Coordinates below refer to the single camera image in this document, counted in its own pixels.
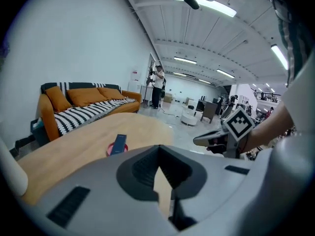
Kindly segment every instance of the orange pillow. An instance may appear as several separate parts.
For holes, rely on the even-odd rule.
[[[113,88],[97,88],[98,91],[107,98],[107,100],[123,100],[125,97],[117,90]]]
[[[86,107],[92,103],[106,101],[107,99],[99,93],[97,88],[79,88],[67,91],[73,104],[77,107]]]
[[[45,90],[48,98],[50,99],[51,103],[53,104],[54,109],[56,112],[62,112],[71,108],[71,104],[67,101],[63,92],[61,92],[59,86],[55,86]]]

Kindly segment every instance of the tube light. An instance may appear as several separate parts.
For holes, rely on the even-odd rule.
[[[207,82],[207,81],[203,81],[203,80],[199,80],[199,81],[202,81],[202,82],[204,82],[204,83],[208,83],[208,84],[211,84],[210,82]]]
[[[217,10],[231,18],[233,18],[236,15],[235,10],[217,1],[208,1],[208,0],[196,0],[196,1],[198,2],[198,4],[202,6],[211,8],[213,10]]]
[[[288,64],[287,64],[286,58],[284,57],[283,53],[280,51],[279,47],[277,45],[272,45],[271,50],[275,53],[275,55],[281,61],[285,70],[288,70]]]
[[[186,77],[186,75],[185,75],[185,74],[181,74],[181,73],[174,73],[174,74],[176,74],[176,75],[181,75],[181,76]]]
[[[197,64],[196,61],[193,61],[193,60],[189,60],[189,59],[183,59],[183,58],[179,58],[179,57],[174,57],[175,60],[180,60],[180,61],[184,61],[184,62],[188,62],[188,63],[191,63],[191,64]]]
[[[230,78],[232,78],[232,79],[235,78],[233,75],[230,75],[230,74],[228,74],[228,73],[226,73],[226,72],[223,72],[223,71],[220,70],[220,69],[217,69],[217,72],[218,72],[218,73],[221,73],[221,74],[224,74],[225,76],[230,77]]]

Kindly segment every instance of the tiled floor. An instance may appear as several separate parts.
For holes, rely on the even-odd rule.
[[[172,127],[174,131],[174,146],[187,150],[212,154],[211,152],[208,152],[205,147],[195,145],[192,140],[196,136],[218,129],[220,127],[220,119],[215,116],[210,124],[210,120],[208,118],[204,118],[200,121],[201,114],[197,113],[196,117],[199,118],[197,125],[187,126],[180,121],[183,109],[184,108],[181,103],[161,102],[161,108],[153,109],[152,107],[144,108],[144,106],[141,106],[138,113],[145,116],[155,117]]]

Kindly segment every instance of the sofa backrest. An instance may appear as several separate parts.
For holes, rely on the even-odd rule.
[[[109,89],[117,89],[121,93],[121,88],[119,85],[114,84],[103,84],[103,83],[90,83],[90,82],[50,82],[45,83],[40,86],[41,93],[45,93],[45,90],[59,86],[61,91],[63,92],[66,99],[71,103],[71,99],[66,93],[69,89],[90,89],[90,88],[109,88]]]

